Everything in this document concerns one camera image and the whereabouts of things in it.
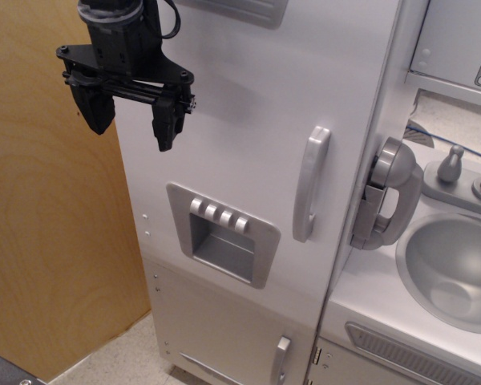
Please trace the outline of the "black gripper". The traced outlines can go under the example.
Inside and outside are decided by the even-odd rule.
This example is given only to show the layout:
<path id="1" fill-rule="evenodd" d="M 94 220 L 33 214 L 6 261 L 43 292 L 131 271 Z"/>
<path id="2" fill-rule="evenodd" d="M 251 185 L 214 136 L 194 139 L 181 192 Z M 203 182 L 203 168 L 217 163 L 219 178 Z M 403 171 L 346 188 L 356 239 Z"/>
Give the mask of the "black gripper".
<path id="1" fill-rule="evenodd" d="M 130 85 L 139 81 L 174 87 L 175 100 L 158 98 L 152 105 L 152 128 L 161 152 L 172 149 L 183 130 L 186 111 L 195 96 L 190 86 L 194 75 L 162 52 L 162 42 L 180 32 L 181 17 L 173 1 L 174 25 L 163 33 L 157 1 L 79 1 L 77 11 L 86 24 L 91 42 L 64 45 L 56 55 L 64 62 L 64 76 L 74 101 L 89 128 L 102 135 L 115 118 L 115 105 L 104 90 L 109 80 Z"/>

